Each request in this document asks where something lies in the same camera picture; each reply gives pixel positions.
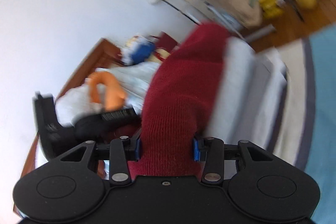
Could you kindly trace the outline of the red knit cardigan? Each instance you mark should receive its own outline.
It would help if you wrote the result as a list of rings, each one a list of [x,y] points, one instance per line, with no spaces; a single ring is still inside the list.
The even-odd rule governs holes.
[[[156,71],[142,109],[142,156],[135,176],[189,176],[200,171],[193,138],[209,122],[224,69],[228,31],[203,23]]]

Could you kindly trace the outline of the light grey folded garment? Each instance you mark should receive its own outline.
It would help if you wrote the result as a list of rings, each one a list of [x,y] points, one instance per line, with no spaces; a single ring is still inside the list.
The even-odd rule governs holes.
[[[228,143],[242,113],[243,102],[255,64],[254,50],[243,40],[230,37],[224,53],[225,68],[218,88],[215,107],[204,137]]]

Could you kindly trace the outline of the white fluffy blanket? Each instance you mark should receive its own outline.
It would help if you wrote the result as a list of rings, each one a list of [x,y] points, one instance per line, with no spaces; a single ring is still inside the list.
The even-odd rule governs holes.
[[[100,113],[104,110],[104,85],[98,85],[101,104],[90,103],[88,85],[83,84],[70,89],[55,103],[58,122],[65,125],[74,125],[82,117]]]

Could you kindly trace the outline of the orange plush toy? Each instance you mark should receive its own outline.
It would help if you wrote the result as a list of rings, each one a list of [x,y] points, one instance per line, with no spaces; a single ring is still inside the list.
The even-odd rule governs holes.
[[[108,71],[91,73],[87,83],[90,103],[101,104],[98,85],[102,84],[105,87],[104,109],[114,111],[123,107],[127,93],[112,73]]]

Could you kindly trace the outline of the light blue quilted pillow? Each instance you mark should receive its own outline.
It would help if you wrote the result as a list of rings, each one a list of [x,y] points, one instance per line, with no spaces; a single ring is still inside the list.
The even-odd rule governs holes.
[[[149,61],[129,67],[108,69],[127,93],[125,105],[133,107],[137,114],[142,112],[147,90],[160,66],[159,63]]]

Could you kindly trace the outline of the white folded garment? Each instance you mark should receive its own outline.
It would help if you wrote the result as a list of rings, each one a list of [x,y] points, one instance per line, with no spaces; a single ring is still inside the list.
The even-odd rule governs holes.
[[[281,95],[287,84],[286,65],[275,48],[261,55],[269,66],[270,77],[266,82],[265,92],[262,95],[261,107],[257,112],[252,130],[252,142],[266,149],[276,121]]]

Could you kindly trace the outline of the striped blue bed sheet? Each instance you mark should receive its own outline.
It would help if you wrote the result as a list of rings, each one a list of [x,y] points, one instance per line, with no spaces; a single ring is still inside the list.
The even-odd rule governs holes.
[[[288,86],[272,151],[317,182],[321,198],[312,220],[335,223],[335,24],[278,52]]]

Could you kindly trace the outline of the wooden headboard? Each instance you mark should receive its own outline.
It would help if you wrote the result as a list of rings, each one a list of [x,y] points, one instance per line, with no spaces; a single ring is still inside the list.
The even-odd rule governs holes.
[[[67,80],[56,99],[62,97],[70,89],[82,85],[86,77],[94,72],[95,69],[109,68],[109,66],[112,64],[121,66],[120,53],[121,50],[118,46],[114,45],[108,39],[100,39],[72,73],[71,77]],[[21,172],[21,177],[35,169],[38,142],[39,133],[37,132],[26,157],[26,161]]]

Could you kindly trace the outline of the blue white plush toy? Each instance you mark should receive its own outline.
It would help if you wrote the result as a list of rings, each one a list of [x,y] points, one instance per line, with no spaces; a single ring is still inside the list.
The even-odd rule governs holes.
[[[121,61],[126,66],[144,62],[155,50],[155,36],[135,35],[121,48]]]

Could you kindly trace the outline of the dark red gift bag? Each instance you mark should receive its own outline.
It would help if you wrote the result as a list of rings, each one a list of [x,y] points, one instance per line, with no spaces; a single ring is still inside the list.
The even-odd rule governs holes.
[[[152,36],[152,38],[154,38],[155,49],[149,61],[163,63],[179,47],[179,43],[165,32]]]

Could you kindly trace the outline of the white rolling side table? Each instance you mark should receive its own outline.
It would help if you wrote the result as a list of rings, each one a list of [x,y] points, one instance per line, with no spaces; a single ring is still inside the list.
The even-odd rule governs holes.
[[[206,0],[193,0],[191,3],[185,0],[162,1],[180,12],[194,24],[201,24],[207,20],[212,20],[223,25],[233,35],[248,44],[276,32],[276,28],[273,24],[268,24],[265,27],[258,28],[256,31],[252,31],[250,34],[243,35],[244,26],[241,25],[237,19],[228,14],[223,8],[215,7],[215,5],[210,4],[210,2]]]

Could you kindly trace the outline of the brown paper bag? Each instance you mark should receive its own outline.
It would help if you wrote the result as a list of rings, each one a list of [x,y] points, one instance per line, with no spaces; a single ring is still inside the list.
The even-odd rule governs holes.
[[[258,0],[217,0],[219,5],[245,28],[257,27],[263,16]]]

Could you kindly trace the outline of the yellow plastic bag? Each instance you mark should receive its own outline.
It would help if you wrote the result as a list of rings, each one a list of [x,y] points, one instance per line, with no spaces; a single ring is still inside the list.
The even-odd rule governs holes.
[[[277,0],[259,0],[259,4],[265,19],[277,18],[283,14],[283,10],[277,4]]]

